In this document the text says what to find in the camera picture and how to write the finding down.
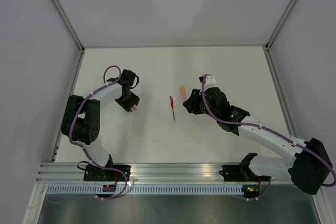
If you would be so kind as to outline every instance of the red pen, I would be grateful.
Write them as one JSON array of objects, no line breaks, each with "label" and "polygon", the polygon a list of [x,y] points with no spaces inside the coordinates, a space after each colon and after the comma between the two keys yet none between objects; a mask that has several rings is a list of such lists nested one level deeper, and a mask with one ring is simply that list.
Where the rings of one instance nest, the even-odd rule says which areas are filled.
[{"label": "red pen", "polygon": [[172,107],[174,122],[176,122],[173,97],[170,97],[170,106]]}]

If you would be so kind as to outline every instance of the marker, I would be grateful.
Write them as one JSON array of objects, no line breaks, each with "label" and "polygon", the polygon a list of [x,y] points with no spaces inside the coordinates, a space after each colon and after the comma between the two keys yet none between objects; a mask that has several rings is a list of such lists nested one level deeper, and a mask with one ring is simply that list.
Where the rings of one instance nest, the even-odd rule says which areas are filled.
[{"label": "marker", "polygon": [[170,97],[170,106],[172,107],[174,122],[176,122],[173,97]]},{"label": "marker", "polygon": [[181,90],[181,94],[182,94],[182,101],[185,102],[187,100],[187,96],[185,95],[184,86],[181,86],[180,90]]}]

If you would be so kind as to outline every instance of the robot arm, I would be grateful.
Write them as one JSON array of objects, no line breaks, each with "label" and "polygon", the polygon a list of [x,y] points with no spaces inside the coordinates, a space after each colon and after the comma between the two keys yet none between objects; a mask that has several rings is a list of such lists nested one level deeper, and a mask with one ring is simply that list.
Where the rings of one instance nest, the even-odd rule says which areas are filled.
[{"label": "robot arm", "polygon": [[[194,89],[190,98],[183,103],[189,113],[208,114],[216,118],[217,124],[223,130],[252,139],[281,157],[270,158],[249,153],[235,169],[239,172],[240,177],[243,177],[245,181],[255,181],[257,176],[270,176],[287,181],[291,179],[298,188],[306,193],[312,195],[317,193],[328,176],[329,169],[297,145],[311,150],[332,167],[327,152],[320,141],[312,138],[307,142],[288,134],[281,134],[266,126],[249,112],[230,105],[226,95],[218,88],[214,77],[203,76],[200,77],[200,81],[204,85],[204,94],[201,90]],[[293,143],[286,142],[284,137]]]},{"label": "robot arm", "polygon": [[[94,164],[101,167],[112,167],[111,155],[104,149],[98,138],[100,131],[100,110],[112,101],[116,101],[127,112],[132,112],[139,104],[139,97],[131,92],[133,83],[139,77],[130,70],[123,70],[119,81],[94,94],[83,107],[80,114],[85,113],[84,118],[77,118],[73,127],[72,140],[78,143],[92,158]],[[62,121],[62,134],[69,136],[71,124],[75,114],[83,102],[83,97],[72,95],[68,99],[64,118]]]}]

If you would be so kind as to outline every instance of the white wall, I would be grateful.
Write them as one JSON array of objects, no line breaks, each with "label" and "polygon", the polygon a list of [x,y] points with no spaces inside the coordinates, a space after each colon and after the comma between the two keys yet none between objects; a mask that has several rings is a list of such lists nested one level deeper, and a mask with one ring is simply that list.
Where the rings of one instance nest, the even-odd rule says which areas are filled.
[{"label": "white wall", "polygon": [[22,222],[78,50],[49,0],[0,0],[0,216]]},{"label": "white wall", "polygon": [[289,0],[60,0],[90,46],[264,45]]},{"label": "white wall", "polygon": [[[336,167],[335,19],[336,0],[299,0],[271,51],[299,136],[321,140]],[[335,212],[336,188],[326,193]]]}]

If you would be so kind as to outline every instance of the orange marker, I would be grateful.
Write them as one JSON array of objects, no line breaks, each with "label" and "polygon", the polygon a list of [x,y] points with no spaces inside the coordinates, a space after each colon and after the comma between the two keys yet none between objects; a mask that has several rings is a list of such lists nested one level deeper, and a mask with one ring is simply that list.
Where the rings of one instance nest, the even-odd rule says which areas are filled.
[{"label": "orange marker", "polygon": [[181,86],[180,90],[181,90],[181,94],[182,94],[182,102],[185,102],[187,100],[187,96],[185,95],[184,86]]}]

